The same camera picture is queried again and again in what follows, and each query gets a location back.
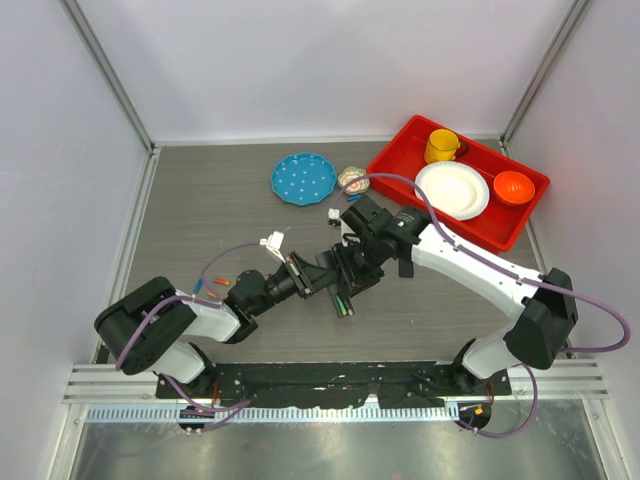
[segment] orange object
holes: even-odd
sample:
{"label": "orange object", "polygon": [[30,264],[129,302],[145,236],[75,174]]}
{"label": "orange object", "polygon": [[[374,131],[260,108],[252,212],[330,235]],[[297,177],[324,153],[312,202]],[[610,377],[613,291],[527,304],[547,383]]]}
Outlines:
{"label": "orange object", "polygon": [[502,203],[511,206],[529,203],[536,194],[536,187],[529,177],[511,170],[496,176],[493,190]]}

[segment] yellow mug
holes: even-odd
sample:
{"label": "yellow mug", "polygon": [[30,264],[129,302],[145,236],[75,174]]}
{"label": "yellow mug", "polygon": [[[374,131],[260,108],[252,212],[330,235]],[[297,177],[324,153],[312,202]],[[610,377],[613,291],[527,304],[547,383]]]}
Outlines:
{"label": "yellow mug", "polygon": [[461,157],[469,150],[469,145],[460,142],[458,136],[451,130],[439,128],[429,135],[427,148],[424,151],[424,160],[428,164],[435,162],[446,162],[455,160],[456,156]]}

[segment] white backdrop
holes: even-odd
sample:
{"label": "white backdrop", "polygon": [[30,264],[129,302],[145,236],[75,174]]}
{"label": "white backdrop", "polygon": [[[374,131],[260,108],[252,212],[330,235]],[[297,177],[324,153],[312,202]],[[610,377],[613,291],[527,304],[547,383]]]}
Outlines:
{"label": "white backdrop", "polygon": [[502,133],[570,0],[81,0],[156,141]]}
{"label": "white backdrop", "polygon": [[59,2],[0,3],[0,465],[42,479],[144,151]]}
{"label": "white backdrop", "polygon": [[[512,145],[516,158],[551,178],[533,215],[545,259],[570,272],[576,290],[631,321],[631,343],[597,359],[636,456],[640,417],[630,413],[640,395],[640,31],[631,19],[638,16],[637,0],[594,2]],[[620,338],[611,317],[579,309],[576,343]]]}

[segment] robotic arm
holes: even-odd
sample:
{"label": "robotic arm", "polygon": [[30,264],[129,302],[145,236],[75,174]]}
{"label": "robotic arm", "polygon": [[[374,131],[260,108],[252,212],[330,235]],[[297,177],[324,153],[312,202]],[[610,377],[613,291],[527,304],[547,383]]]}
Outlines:
{"label": "robotic arm", "polygon": [[[414,264],[434,269],[479,293],[508,317],[505,327],[470,340],[457,355],[452,381],[462,391],[470,392],[497,371],[521,363],[548,369],[577,321],[573,298],[511,280],[457,247],[465,245],[512,269],[519,278],[538,277],[571,289],[564,272],[553,269],[543,276],[449,232],[458,242],[451,245],[437,232],[429,215],[416,208],[403,208],[393,216],[363,196],[341,217],[330,211],[329,223],[342,226],[343,241],[317,254],[315,264],[295,252],[281,255],[282,234],[274,232],[261,242],[281,262],[274,274],[265,278],[256,270],[242,272],[219,308],[176,301],[161,309],[127,356],[124,373],[163,373],[176,378],[187,391],[198,391],[211,383],[211,364],[196,345],[181,342],[181,336],[238,343],[257,328],[258,315],[294,294],[308,298],[325,289],[339,317],[353,315],[351,297],[376,285],[384,276],[382,264],[391,258],[398,260],[401,277],[413,277]],[[175,295],[191,300],[166,278],[157,277],[102,312],[95,322],[96,331],[117,357],[147,313]]]}

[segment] blue polka dot plate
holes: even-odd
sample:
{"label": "blue polka dot plate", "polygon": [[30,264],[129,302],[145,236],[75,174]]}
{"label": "blue polka dot plate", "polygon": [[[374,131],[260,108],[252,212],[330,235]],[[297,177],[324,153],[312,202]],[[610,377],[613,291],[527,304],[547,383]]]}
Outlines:
{"label": "blue polka dot plate", "polygon": [[285,202],[311,205],[324,200],[336,186],[336,170],[317,153],[296,153],[281,160],[271,174],[273,191]]}

